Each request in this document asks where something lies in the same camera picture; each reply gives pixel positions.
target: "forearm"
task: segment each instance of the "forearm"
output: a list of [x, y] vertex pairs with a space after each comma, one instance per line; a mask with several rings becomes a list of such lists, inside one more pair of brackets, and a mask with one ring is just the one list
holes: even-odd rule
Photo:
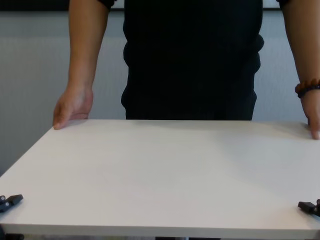
[[320, 79], [320, 1], [291, 0], [283, 15], [300, 81]]
[[92, 87], [108, 13], [108, 9], [97, 0], [70, 1], [68, 87]]

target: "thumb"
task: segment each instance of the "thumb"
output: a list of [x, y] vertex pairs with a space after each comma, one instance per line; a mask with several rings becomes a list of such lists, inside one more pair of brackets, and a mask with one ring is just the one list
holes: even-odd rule
[[319, 140], [319, 132], [320, 132], [320, 117], [317, 114], [313, 114], [308, 119], [312, 138], [315, 140]]
[[55, 130], [62, 129], [66, 126], [67, 122], [70, 120], [72, 111], [68, 108], [64, 108], [60, 111], [57, 116], [57, 122], [54, 124], [53, 128]]

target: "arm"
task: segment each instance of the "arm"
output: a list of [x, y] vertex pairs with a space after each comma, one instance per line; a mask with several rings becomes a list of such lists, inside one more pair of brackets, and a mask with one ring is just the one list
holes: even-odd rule
[[98, 0], [70, 0], [70, 65], [67, 87], [53, 113], [53, 127], [87, 119], [93, 104], [92, 85], [109, 10]]
[[68, 86], [92, 87], [108, 13], [108, 9], [97, 0], [70, 1]]
[[[286, 33], [300, 81], [320, 79], [320, 1], [290, 0], [283, 6]], [[320, 90], [302, 99], [314, 139], [320, 131]]]

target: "hand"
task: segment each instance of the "hand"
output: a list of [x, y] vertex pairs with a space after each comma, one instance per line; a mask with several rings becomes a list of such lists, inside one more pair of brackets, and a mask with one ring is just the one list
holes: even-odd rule
[[320, 90], [315, 89], [308, 91], [301, 98], [304, 114], [308, 118], [312, 137], [319, 140], [320, 132]]
[[88, 119], [94, 94], [91, 89], [67, 87], [56, 103], [53, 113], [53, 128], [66, 126], [69, 120]]

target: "table leg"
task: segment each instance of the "table leg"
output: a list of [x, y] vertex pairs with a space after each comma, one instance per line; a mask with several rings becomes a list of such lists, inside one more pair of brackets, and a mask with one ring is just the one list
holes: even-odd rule
[[0, 226], [0, 240], [24, 240], [23, 234], [5, 234], [3, 228]]

